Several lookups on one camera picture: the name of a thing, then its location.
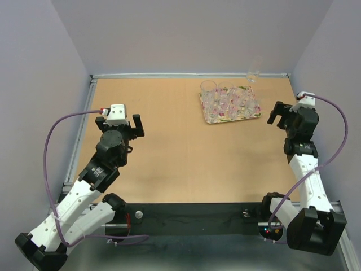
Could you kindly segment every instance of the tray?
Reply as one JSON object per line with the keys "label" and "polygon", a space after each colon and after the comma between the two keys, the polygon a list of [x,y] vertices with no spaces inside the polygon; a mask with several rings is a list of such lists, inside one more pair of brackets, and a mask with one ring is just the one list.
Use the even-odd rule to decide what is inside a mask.
{"label": "tray", "polygon": [[[242,91],[243,94],[246,95],[246,99],[244,99],[244,101],[242,103],[242,106],[240,106],[239,115],[236,118],[231,118],[231,117],[228,116],[228,108],[224,112],[220,113],[219,115],[212,116],[212,117],[208,118],[207,115],[206,115],[205,108],[203,106],[202,95],[201,95],[201,93],[199,93],[199,98],[200,98],[200,102],[201,102],[201,106],[202,106],[202,110],[203,110],[204,119],[208,124],[226,123],[226,122],[229,122],[229,121],[257,119],[257,118],[262,116],[261,108],[259,106],[259,102],[256,100],[256,95],[254,94],[254,91],[253,91],[252,87],[251,86],[238,86],[236,88],[238,88],[238,90]],[[250,115],[249,117],[246,117],[246,116],[244,116],[244,112],[246,110],[245,104],[249,100],[254,100],[256,102],[256,111],[255,111],[254,114]],[[219,99],[217,99],[217,96],[214,99],[214,105],[215,106],[219,105]]]}

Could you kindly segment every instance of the wooden tabletop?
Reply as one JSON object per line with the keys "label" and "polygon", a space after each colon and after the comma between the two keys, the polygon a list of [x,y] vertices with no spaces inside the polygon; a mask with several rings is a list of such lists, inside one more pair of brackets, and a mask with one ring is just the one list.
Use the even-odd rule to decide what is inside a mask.
{"label": "wooden tabletop", "polygon": [[[128,203],[260,202],[267,192],[286,193],[293,186],[296,179],[283,153],[285,131],[267,124],[276,101],[295,103],[289,80],[260,78],[251,85],[262,117],[221,124],[204,120],[198,97],[204,80],[98,80],[91,109],[124,103],[132,126],[132,114],[140,114],[146,134],[130,142],[128,164],[106,193]],[[249,85],[244,78],[211,80]],[[96,116],[88,120],[77,174],[102,134]],[[300,199],[298,193],[291,198]]]}

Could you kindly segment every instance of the white bracket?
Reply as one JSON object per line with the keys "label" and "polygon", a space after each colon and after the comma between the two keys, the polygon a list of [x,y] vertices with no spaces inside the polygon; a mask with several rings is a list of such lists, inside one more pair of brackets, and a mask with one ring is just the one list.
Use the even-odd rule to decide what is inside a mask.
{"label": "white bracket", "polygon": [[109,126],[129,125],[126,106],[124,104],[112,104],[105,123]]}
{"label": "white bracket", "polygon": [[[86,181],[76,180],[68,195],[57,206],[61,232],[65,235],[87,206],[101,195],[90,190]],[[39,226],[33,229],[32,242],[38,247],[45,246],[45,251],[55,251],[60,244],[54,214],[51,213]]]}
{"label": "white bracket", "polygon": [[297,110],[300,108],[300,107],[305,107],[305,108],[314,108],[315,107],[315,98],[313,97],[310,97],[310,96],[307,96],[307,94],[312,94],[314,95],[314,93],[311,93],[311,92],[300,92],[297,94],[297,98],[302,98],[301,100],[297,101],[297,103],[292,106],[290,108],[290,111],[293,111],[293,112],[297,112]]}

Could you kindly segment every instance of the white wall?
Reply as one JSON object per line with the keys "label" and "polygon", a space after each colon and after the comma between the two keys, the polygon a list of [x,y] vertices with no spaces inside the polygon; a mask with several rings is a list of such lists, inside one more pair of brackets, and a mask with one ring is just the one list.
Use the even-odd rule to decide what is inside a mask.
{"label": "white wall", "polygon": [[[46,134],[56,119],[83,108],[89,77],[50,0],[2,1],[0,37],[0,269],[30,270],[14,240],[49,209],[42,177]],[[54,195],[78,123],[67,121],[51,140]]]}
{"label": "white wall", "polygon": [[[291,83],[295,92],[311,91],[339,104],[350,125],[344,151],[322,171],[323,183],[333,200],[340,200],[348,232],[361,260],[361,1],[335,0],[306,48]],[[316,143],[322,160],[340,145],[344,127],[332,107],[317,103],[320,123]]]}
{"label": "white wall", "polygon": [[52,0],[91,74],[291,72],[332,0]]}

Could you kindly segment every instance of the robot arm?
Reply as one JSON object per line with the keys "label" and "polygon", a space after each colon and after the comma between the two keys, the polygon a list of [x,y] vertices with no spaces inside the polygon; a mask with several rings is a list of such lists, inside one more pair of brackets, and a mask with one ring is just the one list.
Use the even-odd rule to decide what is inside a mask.
{"label": "robot arm", "polygon": [[111,221],[116,212],[125,212],[126,203],[117,195],[109,194],[91,212],[79,218],[84,209],[120,175],[118,168],[126,165],[127,155],[133,149],[129,141],[144,137],[140,116],[133,115],[135,127],[132,128],[124,104],[114,104],[102,110],[107,119],[97,117],[95,120],[103,132],[96,153],[57,206],[58,218],[51,213],[30,233],[21,233],[15,239],[23,255],[40,271],[59,270],[69,254],[60,240],[55,220],[59,221],[67,243],[72,244]]}
{"label": "robot arm", "polygon": [[[297,98],[298,103],[294,106],[277,102],[267,123],[272,124],[277,115],[281,116],[277,126],[286,130],[284,152],[299,181],[318,166],[318,153],[311,138],[319,117],[313,97],[302,92]],[[288,246],[323,255],[333,254],[346,226],[345,216],[335,213],[318,171],[311,174],[298,188],[301,210],[296,210],[288,199],[276,213],[287,230]],[[273,212],[282,197],[278,193],[268,193],[263,199],[263,205]]]}

